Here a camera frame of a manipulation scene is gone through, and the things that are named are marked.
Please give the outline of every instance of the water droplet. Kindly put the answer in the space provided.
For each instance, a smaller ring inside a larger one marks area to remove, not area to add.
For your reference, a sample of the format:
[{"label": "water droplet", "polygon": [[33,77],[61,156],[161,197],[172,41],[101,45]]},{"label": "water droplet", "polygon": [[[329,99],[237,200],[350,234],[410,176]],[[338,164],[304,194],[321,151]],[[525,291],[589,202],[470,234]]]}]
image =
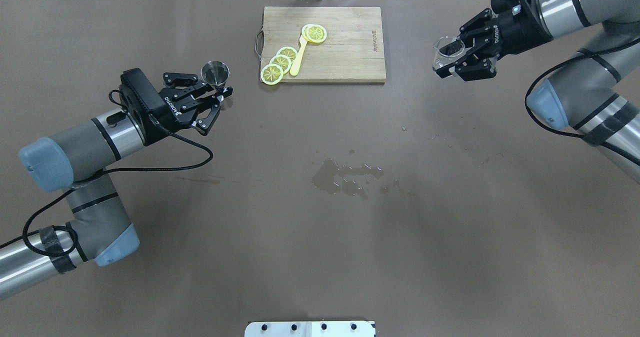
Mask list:
[{"label": "water droplet", "polygon": [[361,167],[354,168],[352,166],[344,166],[342,168],[338,166],[338,162],[334,161],[331,158],[325,159],[320,169],[315,173],[313,178],[311,178],[311,182],[313,185],[320,189],[320,191],[326,191],[330,194],[336,194],[340,191],[350,196],[361,196],[364,200],[367,200],[368,197],[365,194],[364,189],[354,180],[349,180],[345,178],[345,176],[365,176],[371,175],[376,179],[382,177],[384,175],[384,171],[380,167],[371,168],[366,164],[362,164]]},{"label": "water droplet", "polygon": [[364,189],[358,185],[358,183],[352,180],[344,180],[342,184],[342,191],[348,196],[361,196],[363,200],[368,200],[368,196],[365,193]]}]

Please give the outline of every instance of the yellow spoon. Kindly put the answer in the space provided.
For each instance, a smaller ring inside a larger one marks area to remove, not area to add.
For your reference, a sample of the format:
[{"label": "yellow spoon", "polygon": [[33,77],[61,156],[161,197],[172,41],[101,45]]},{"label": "yellow spoon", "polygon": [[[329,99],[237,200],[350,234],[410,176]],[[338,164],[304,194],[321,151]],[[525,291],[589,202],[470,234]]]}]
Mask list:
[{"label": "yellow spoon", "polygon": [[307,48],[307,39],[304,36],[304,32],[300,34],[300,50],[297,52],[297,56],[293,60],[293,64],[291,65],[291,69],[288,73],[291,76],[297,76],[300,73],[300,65],[302,64],[302,55],[305,53],[305,48]]}]

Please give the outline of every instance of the black cable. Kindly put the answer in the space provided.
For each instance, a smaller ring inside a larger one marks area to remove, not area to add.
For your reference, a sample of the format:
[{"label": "black cable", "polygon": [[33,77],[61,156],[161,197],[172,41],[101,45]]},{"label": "black cable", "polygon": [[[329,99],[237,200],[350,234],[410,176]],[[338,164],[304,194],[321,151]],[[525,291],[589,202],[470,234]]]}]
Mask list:
[{"label": "black cable", "polygon": [[160,124],[160,122],[158,121],[158,119],[153,116],[153,114],[149,113],[149,118],[151,119],[151,122],[153,122],[154,126],[156,128],[158,128],[159,130],[161,130],[165,135],[167,136],[171,136],[174,139],[179,139],[180,141],[183,141],[184,143],[188,143],[192,146],[195,146],[197,148],[200,148],[201,150],[204,150],[207,154],[208,157],[206,157],[206,159],[200,163],[196,163],[196,164],[190,164],[188,166],[180,166],[180,167],[152,167],[152,168],[144,168],[144,167],[121,167],[121,168],[112,168],[109,170],[101,170],[98,171],[98,173],[96,173],[95,175],[91,176],[89,179],[85,179],[85,180],[80,180],[79,183],[84,183],[84,182],[89,182],[89,181],[93,181],[96,180],[104,175],[107,175],[109,173],[114,173],[114,172],[171,172],[171,171],[185,171],[185,170],[190,170],[190,169],[196,169],[196,168],[200,168],[202,166],[205,166],[206,164],[210,163],[211,160],[213,160],[213,151],[210,150],[208,147],[201,145],[200,143],[196,142],[196,141],[192,141],[189,138],[185,138],[179,134],[175,134],[174,132],[171,132],[170,130],[168,130],[167,128],[165,128],[163,125]]},{"label": "black cable", "polygon": [[122,96],[122,91],[121,91],[121,90],[119,90],[119,89],[114,89],[113,91],[110,91],[110,92],[109,92],[109,101],[111,101],[112,103],[115,103],[116,105],[118,105],[118,106],[122,107],[122,110],[123,110],[124,112],[126,112],[126,111],[127,111],[127,107],[126,107],[124,104],[122,104],[122,103],[118,103],[118,102],[116,102],[116,101],[114,100],[114,97],[112,96],[112,94],[114,94],[114,93],[119,93],[119,95],[121,95],[121,96]]},{"label": "black cable", "polygon": [[[116,103],[113,98],[112,98],[112,93],[116,93],[118,91],[118,89],[114,89],[113,91],[111,91],[109,93],[109,100],[111,102]],[[167,171],[185,171],[185,170],[190,170],[190,169],[196,169],[196,168],[200,168],[208,163],[211,162],[211,160],[213,160],[213,151],[210,150],[208,147],[206,147],[205,145],[202,145],[196,141],[192,141],[189,138],[185,138],[179,134],[175,134],[174,132],[171,132],[171,130],[168,130],[167,128],[165,128],[163,125],[160,124],[160,121],[158,121],[158,119],[153,116],[153,114],[149,113],[148,114],[149,119],[151,120],[151,122],[153,123],[153,125],[158,128],[159,130],[161,130],[165,135],[167,136],[171,136],[175,139],[178,139],[180,141],[183,141],[184,143],[188,143],[192,146],[195,146],[197,148],[200,148],[201,150],[204,150],[207,154],[208,157],[199,163],[196,164],[190,164],[188,166],[180,166],[180,167],[163,167],[163,168],[139,168],[139,167],[123,167],[123,168],[112,168],[110,170],[102,170],[102,171],[98,171],[98,173],[96,173],[95,175],[91,176],[88,179],[85,180],[81,180],[80,182],[78,182],[78,184],[82,184],[85,182],[91,182],[93,180],[96,180],[104,175],[107,175],[109,173],[115,173],[115,172],[158,172],[158,171],[163,171],[163,172],[167,172]],[[46,210],[50,209],[51,207],[53,207],[55,204],[57,204],[58,202],[64,200],[64,198],[66,198],[66,196],[69,196],[71,193],[73,193],[73,191],[75,191],[75,189],[69,189],[68,191],[62,193],[62,195],[58,196],[58,198],[56,198],[55,200],[53,200],[52,202],[48,203],[47,205],[45,205],[44,207],[40,208],[38,211],[36,211],[34,214],[32,214],[29,219],[27,219],[24,228],[22,229],[22,236],[16,237],[6,243],[3,243],[2,245],[0,245],[0,249],[5,248],[6,246],[9,246],[11,244],[13,244],[14,242],[23,240],[24,244],[27,246],[27,248],[29,248],[30,250],[32,250],[33,252],[39,254],[39,255],[43,255],[43,256],[47,256],[47,257],[64,257],[66,255],[69,255],[71,252],[73,252],[74,249],[77,248],[78,246],[78,233],[71,227],[67,227],[64,225],[54,225],[53,229],[55,231],[64,231],[67,232],[70,236],[71,236],[71,241],[73,241],[73,244],[71,245],[71,247],[63,252],[60,253],[54,253],[54,252],[47,252],[46,250],[42,250],[39,248],[36,248],[34,245],[32,245],[32,243],[29,241],[29,237],[35,235],[36,233],[39,232],[39,230],[34,230],[33,232],[28,232],[29,231],[29,227],[31,226],[32,222],[34,221],[34,219],[36,217],[38,217],[39,214],[41,214],[42,212],[45,212]]]},{"label": "black cable", "polygon": [[[31,237],[31,236],[33,236],[33,235],[36,235],[36,234],[38,234],[39,232],[40,232],[40,230],[39,230],[39,229],[36,229],[36,230],[34,230],[33,232],[29,232],[29,233],[27,233],[27,237]],[[23,237],[22,237],[22,236],[15,237],[14,239],[12,239],[12,240],[10,240],[10,241],[8,241],[8,242],[4,242],[3,244],[1,244],[1,245],[0,245],[0,249],[6,248],[6,246],[9,246],[10,244],[13,244],[14,242],[18,242],[18,241],[20,241],[20,240],[22,240],[22,239],[23,239]]]},{"label": "black cable", "polygon": [[32,245],[32,242],[29,241],[29,236],[30,236],[29,227],[32,225],[32,222],[35,220],[35,218],[38,217],[38,215],[41,214],[42,212],[45,212],[46,210],[50,209],[53,205],[55,205],[58,202],[64,200],[64,198],[66,198],[66,196],[69,196],[71,193],[73,193],[73,191],[75,191],[75,189],[69,189],[68,191],[62,193],[60,196],[58,196],[58,198],[56,198],[55,200],[49,202],[44,207],[40,208],[38,211],[36,211],[34,214],[32,214],[29,217],[29,219],[27,219],[26,223],[24,224],[24,227],[22,228],[22,236],[20,238],[22,239],[22,241],[24,242],[24,244],[27,246],[28,249],[30,249],[33,252],[37,253],[38,255],[42,255],[42,256],[63,257],[63,256],[66,256],[66,255],[70,254],[71,252],[73,252],[74,249],[77,248],[77,246],[78,246],[78,233],[73,228],[67,227],[66,225],[54,225],[53,226],[53,229],[55,231],[64,231],[64,232],[67,232],[71,236],[71,241],[73,241],[73,244],[66,251],[48,252],[48,251],[46,251],[44,249],[36,248],[34,245]]},{"label": "black cable", "polygon": [[[578,138],[578,139],[583,139],[584,136],[582,134],[577,134],[577,133],[571,133],[571,132],[564,132],[562,130],[557,130],[557,129],[553,129],[551,127],[549,127],[548,125],[542,123],[541,120],[539,120],[535,114],[533,113],[533,111],[529,108],[529,106],[527,105],[527,99],[529,98],[530,94],[533,92],[533,90],[536,88],[536,86],[538,85],[538,83],[540,81],[542,81],[542,79],[544,79],[544,77],[548,76],[550,73],[553,73],[554,71],[557,71],[560,68],[563,68],[564,66],[568,66],[570,64],[576,63],[578,61],[581,60],[585,60],[585,59],[590,59],[591,57],[596,57],[596,56],[601,56],[601,55],[608,55],[610,53],[615,53],[615,52],[620,52],[622,50],[626,50],[627,48],[630,48],[632,46],[637,45],[638,43],[640,43],[640,38],[636,38],[633,41],[629,41],[627,43],[624,43],[622,45],[618,45],[617,47],[613,47],[613,48],[607,48],[607,49],[603,49],[603,50],[598,50],[597,52],[593,52],[593,53],[586,53],[586,54],[581,54],[580,56],[576,56],[576,57],[572,57],[570,59],[567,59],[566,61],[559,63],[551,68],[549,68],[548,70],[544,71],[544,73],[542,73],[541,75],[539,75],[537,78],[535,78],[535,80],[533,81],[533,83],[531,83],[531,86],[528,88],[528,91],[526,91],[526,95],[524,97],[524,107],[526,109],[526,113],[528,113],[528,115],[530,116],[530,118],[540,127],[542,127],[543,129],[551,132],[552,134],[556,134],[556,135],[560,135],[560,136],[566,136],[566,137],[573,137],[573,138]],[[609,150],[617,153],[618,155],[624,157],[627,160],[630,160],[631,162],[633,162],[634,164],[640,166],[640,159],[638,159],[637,157],[635,157],[634,155],[630,154],[629,152],[627,152],[626,150],[623,150],[622,148],[619,148],[615,145],[612,145],[608,142],[602,143],[601,144],[602,147],[604,148],[608,148]]]}]

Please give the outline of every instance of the wooden cutting board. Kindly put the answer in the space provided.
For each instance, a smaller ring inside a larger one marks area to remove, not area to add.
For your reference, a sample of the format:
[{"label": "wooden cutting board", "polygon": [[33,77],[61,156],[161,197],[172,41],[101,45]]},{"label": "wooden cutting board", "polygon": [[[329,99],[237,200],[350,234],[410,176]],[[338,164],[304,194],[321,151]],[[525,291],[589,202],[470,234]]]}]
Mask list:
[{"label": "wooden cutting board", "polygon": [[326,28],[323,43],[308,43],[300,72],[282,82],[384,83],[385,48],[380,7],[265,7],[260,69],[281,47],[299,50],[302,26]]}]

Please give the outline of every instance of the clear glass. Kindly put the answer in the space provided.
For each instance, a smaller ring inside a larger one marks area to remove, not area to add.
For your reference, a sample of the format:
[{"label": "clear glass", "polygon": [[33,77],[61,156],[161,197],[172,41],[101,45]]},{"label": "clear glass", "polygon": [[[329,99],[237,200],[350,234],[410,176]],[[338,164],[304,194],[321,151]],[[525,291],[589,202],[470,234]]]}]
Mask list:
[{"label": "clear glass", "polygon": [[222,90],[225,88],[227,78],[229,78],[229,67],[221,61],[209,61],[202,66],[200,75],[204,82]]},{"label": "clear glass", "polygon": [[465,52],[465,44],[462,43],[460,37],[440,37],[436,43],[433,44],[433,48],[436,50],[435,57],[433,58],[434,71],[452,64]]}]

